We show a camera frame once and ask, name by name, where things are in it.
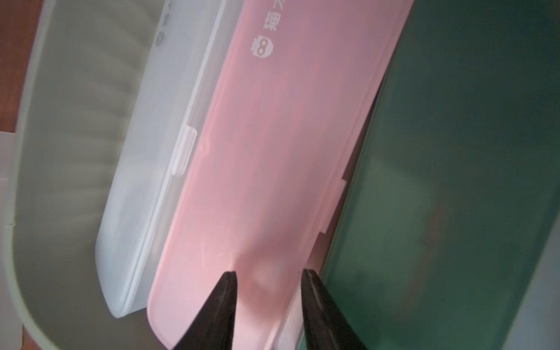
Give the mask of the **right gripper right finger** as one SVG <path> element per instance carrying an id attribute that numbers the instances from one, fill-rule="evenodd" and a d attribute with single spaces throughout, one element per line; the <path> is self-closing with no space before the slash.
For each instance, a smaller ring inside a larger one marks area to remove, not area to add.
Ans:
<path id="1" fill-rule="evenodd" d="M 307 349 L 367 349 L 315 270 L 303 270 L 300 289 Z"/>

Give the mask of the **pink pencil case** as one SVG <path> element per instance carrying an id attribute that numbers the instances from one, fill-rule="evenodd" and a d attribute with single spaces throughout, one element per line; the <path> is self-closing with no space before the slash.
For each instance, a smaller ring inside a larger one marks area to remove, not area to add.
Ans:
<path id="1" fill-rule="evenodd" d="M 411 7 L 244 3 L 148 300 L 166 348 L 226 271 L 238 279 L 233 348 L 295 348 L 300 273 L 344 192 Z"/>

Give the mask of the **clear pencil case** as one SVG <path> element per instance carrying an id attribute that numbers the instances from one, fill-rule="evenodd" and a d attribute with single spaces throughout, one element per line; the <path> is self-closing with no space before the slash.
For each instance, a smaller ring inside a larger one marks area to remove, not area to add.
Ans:
<path id="1" fill-rule="evenodd" d="M 242 7 L 164 4 L 96 240 L 96 271 L 116 318 L 147 306 Z"/>
<path id="2" fill-rule="evenodd" d="M 559 348 L 559 221 L 544 246 L 503 348 Z"/>

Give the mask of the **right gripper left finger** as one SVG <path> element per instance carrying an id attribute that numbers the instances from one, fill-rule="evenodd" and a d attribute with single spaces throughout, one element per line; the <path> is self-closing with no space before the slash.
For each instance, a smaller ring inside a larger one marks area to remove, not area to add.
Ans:
<path id="1" fill-rule="evenodd" d="M 232 349 L 238 280 L 226 271 L 174 349 Z"/>

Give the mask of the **dark green case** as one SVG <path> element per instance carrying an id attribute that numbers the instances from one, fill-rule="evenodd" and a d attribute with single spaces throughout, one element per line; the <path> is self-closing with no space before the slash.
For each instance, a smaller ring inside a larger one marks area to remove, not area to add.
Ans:
<path id="1" fill-rule="evenodd" d="M 503 348 L 558 213 L 558 1 L 415 1 L 321 273 L 357 337 Z"/>

